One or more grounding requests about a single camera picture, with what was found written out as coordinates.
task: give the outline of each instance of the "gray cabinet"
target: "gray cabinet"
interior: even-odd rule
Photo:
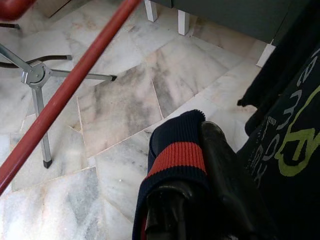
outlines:
[[[152,0],[276,46],[309,0]]]

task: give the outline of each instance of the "rubber foot cap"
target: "rubber foot cap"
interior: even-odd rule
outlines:
[[[52,164],[52,159],[50,161],[43,161],[43,166],[48,169]]]
[[[113,82],[114,80],[117,79],[117,76],[115,76],[115,75],[110,75],[110,76],[112,77],[111,82]]]

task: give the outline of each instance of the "red stripe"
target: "red stripe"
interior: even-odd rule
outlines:
[[[206,172],[201,148],[189,141],[170,144],[155,159],[147,178],[165,169],[178,166],[195,167]]]

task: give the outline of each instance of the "floor tile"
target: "floor tile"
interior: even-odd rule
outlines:
[[[31,99],[31,90],[20,77],[0,79],[0,133],[20,130]]]
[[[161,120],[157,97],[144,64],[78,97],[87,156],[98,154]]]
[[[4,240],[106,239],[95,168],[1,197],[0,216]]]
[[[191,41],[229,70],[244,60],[244,57],[242,56],[227,51],[197,37],[191,37]]]
[[[72,61],[76,65],[88,47],[73,39],[69,40],[69,44],[73,56]],[[91,69],[91,73],[117,75],[139,65],[143,58],[141,50],[129,34],[123,32],[110,43]]]
[[[139,186],[147,173],[150,136],[142,131],[92,157],[103,196],[132,222]]]
[[[163,117],[209,86],[228,69],[184,37],[150,54],[147,64]]]
[[[104,200],[106,239],[131,240],[133,224],[108,201]]]
[[[14,146],[35,120],[35,115],[28,116],[21,133],[10,135],[10,145]],[[52,165],[43,166],[41,147],[38,145],[12,180],[12,190],[17,191],[36,184],[47,182],[89,167],[86,158],[84,139],[80,132],[68,125],[56,121],[48,131]]]
[[[22,38],[21,31],[17,30],[16,28],[7,28],[1,27],[0,28],[0,44],[9,48],[14,53],[17,51],[18,46],[20,44]],[[6,62],[2,56],[0,56],[1,62]]]
[[[261,68],[255,64],[244,61],[218,78],[199,95],[212,101],[221,109],[237,112],[240,116],[244,115],[242,121],[246,122],[248,116],[256,109],[251,106],[237,106],[237,102],[245,94],[260,70]]]
[[[241,57],[246,57],[256,42],[253,37],[202,18],[197,19],[193,36]]]
[[[151,21],[138,21],[128,32],[142,53],[147,56],[177,36],[173,30]]]
[[[109,1],[93,0],[50,26],[88,47],[111,18],[115,7]]]

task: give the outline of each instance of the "red pole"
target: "red pole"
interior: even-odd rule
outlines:
[[[0,167],[0,195],[64,109],[83,79],[141,0],[125,0]]]
[[[19,19],[36,0],[0,0],[0,20]]]

